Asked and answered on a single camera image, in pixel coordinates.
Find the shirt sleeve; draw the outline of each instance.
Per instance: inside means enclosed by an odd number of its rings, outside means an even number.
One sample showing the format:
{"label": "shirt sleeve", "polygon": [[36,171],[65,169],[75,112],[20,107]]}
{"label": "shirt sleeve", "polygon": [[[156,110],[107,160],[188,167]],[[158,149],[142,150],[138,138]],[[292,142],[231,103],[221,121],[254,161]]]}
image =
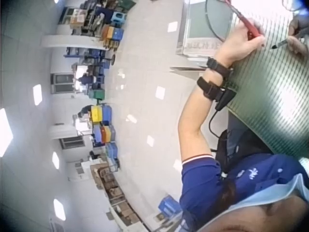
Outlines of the shirt sleeve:
{"label": "shirt sleeve", "polygon": [[183,191],[180,205],[197,218],[205,214],[222,190],[221,167],[209,155],[185,161],[182,170]]}

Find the white floor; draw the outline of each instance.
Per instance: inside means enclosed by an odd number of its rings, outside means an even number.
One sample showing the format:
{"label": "white floor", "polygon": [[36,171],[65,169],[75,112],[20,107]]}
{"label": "white floor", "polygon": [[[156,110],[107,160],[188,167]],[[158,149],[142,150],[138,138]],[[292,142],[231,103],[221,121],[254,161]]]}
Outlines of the white floor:
{"label": "white floor", "polygon": [[[170,194],[179,200],[182,190],[177,123],[195,85],[169,73],[170,66],[193,66],[175,55],[182,6],[182,0],[139,0],[128,14],[115,65],[105,79],[121,164],[117,180],[152,229],[162,198]],[[168,24],[175,21],[177,31],[168,33]],[[222,111],[213,128],[220,133],[226,125],[227,112]],[[207,126],[203,131],[215,148]]]}

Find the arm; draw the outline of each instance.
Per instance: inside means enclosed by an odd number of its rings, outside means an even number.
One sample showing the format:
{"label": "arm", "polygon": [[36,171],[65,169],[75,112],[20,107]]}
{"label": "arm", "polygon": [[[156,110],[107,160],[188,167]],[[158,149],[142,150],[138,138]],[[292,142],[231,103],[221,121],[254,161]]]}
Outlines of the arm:
{"label": "arm", "polygon": [[[248,41],[247,32],[248,30],[244,24],[237,25],[219,48],[214,58],[228,68],[234,61],[245,58],[253,50],[262,46],[265,41],[264,36]],[[207,82],[211,81],[218,86],[221,86],[223,82],[220,74],[209,69],[205,71],[203,78]],[[209,145],[200,129],[208,116],[211,105],[212,101],[205,98],[203,91],[198,86],[195,86],[183,108],[178,123],[182,161],[197,155],[211,154]]]}

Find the black wristband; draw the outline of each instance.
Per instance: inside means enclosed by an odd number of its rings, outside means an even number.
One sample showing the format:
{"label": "black wristband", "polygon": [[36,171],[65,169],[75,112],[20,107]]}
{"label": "black wristband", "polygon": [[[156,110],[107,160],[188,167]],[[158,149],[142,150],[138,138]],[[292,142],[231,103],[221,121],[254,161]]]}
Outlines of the black wristband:
{"label": "black wristband", "polygon": [[218,87],[217,85],[215,85],[212,82],[208,83],[207,81],[204,80],[203,77],[200,77],[197,80],[197,85],[203,90],[204,96],[211,101],[216,99],[216,97],[217,97],[217,95],[220,91],[220,87]]}
{"label": "black wristband", "polygon": [[222,64],[218,63],[215,59],[211,57],[208,57],[207,68],[219,73],[224,80],[226,80],[232,74],[233,71],[232,69],[224,67]]}

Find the elbow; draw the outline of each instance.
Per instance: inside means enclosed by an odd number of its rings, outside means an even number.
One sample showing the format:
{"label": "elbow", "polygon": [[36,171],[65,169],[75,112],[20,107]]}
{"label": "elbow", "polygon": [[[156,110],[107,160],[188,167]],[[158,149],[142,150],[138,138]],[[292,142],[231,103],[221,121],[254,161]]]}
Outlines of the elbow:
{"label": "elbow", "polygon": [[195,127],[192,123],[187,120],[182,120],[181,118],[178,121],[178,134],[197,134],[200,132],[200,127]]}

